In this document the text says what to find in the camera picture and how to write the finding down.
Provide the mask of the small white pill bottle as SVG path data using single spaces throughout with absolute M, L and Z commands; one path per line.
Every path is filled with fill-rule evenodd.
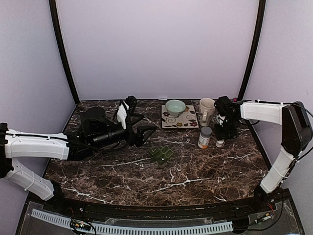
M 224 140 L 217 140 L 217 141 L 216 141 L 216 146 L 217 146 L 218 148 L 223 147 L 223 145 L 224 145 Z

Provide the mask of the large grey-capped pill bottle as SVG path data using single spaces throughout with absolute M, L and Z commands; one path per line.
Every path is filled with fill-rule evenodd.
M 212 135 L 212 129 L 210 127 L 202 127 L 198 140 L 198 147 L 206 149 L 208 147 L 210 138 Z

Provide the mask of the green weekly pill organizer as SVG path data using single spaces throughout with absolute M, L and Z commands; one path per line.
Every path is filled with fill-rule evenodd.
M 173 150 L 170 149 L 169 146 L 149 150 L 149 154 L 158 162 L 159 165 L 169 160 L 173 153 Z

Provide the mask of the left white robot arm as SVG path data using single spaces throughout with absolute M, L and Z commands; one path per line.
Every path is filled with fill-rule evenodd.
M 94 152 L 103 154 L 124 149 L 125 146 L 142 146 L 156 131 L 153 125 L 133 125 L 143 119 L 140 115 L 129 116 L 112 122 L 104 115 L 82 115 L 76 134 L 33 134 L 9 129 L 7 123 L 0 125 L 0 177 L 24 188 L 44 201 L 58 213 L 66 213 L 69 203 L 63 198 L 60 185 L 46 180 L 26 168 L 19 157 L 39 157 L 66 161 L 81 161 Z

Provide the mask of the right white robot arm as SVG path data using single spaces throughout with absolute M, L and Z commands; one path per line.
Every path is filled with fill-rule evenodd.
M 308 155 L 306 148 L 313 140 L 313 115 L 302 102 L 232 101 L 222 96 L 214 106 L 218 112 L 214 127 L 218 140 L 237 138 L 240 121 L 248 126 L 259 124 L 255 130 L 266 146 L 269 146 L 266 134 L 270 135 L 271 141 L 277 138 L 278 156 L 270 158 L 270 170 L 258 185 L 262 193 L 274 192 L 289 177 L 294 166 Z

